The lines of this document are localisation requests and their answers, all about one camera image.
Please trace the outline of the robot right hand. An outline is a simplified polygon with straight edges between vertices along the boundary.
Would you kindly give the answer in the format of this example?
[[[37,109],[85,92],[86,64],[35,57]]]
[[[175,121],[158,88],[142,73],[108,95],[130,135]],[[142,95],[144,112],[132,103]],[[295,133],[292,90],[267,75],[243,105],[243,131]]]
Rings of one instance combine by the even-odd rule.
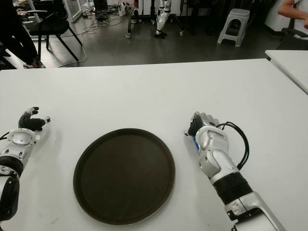
[[[185,136],[195,136],[197,131],[204,126],[217,126],[219,121],[212,115],[206,113],[195,112],[191,117],[190,126],[184,131]]]

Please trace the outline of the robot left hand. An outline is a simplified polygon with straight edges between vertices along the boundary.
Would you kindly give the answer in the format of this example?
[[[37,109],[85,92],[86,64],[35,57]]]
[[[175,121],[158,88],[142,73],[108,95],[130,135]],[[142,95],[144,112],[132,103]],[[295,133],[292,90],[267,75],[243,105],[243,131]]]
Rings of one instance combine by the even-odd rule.
[[[18,121],[18,128],[25,128],[33,132],[42,131],[43,126],[51,122],[51,118],[49,116],[45,118],[32,118],[38,112],[39,107],[36,106],[25,110]]]

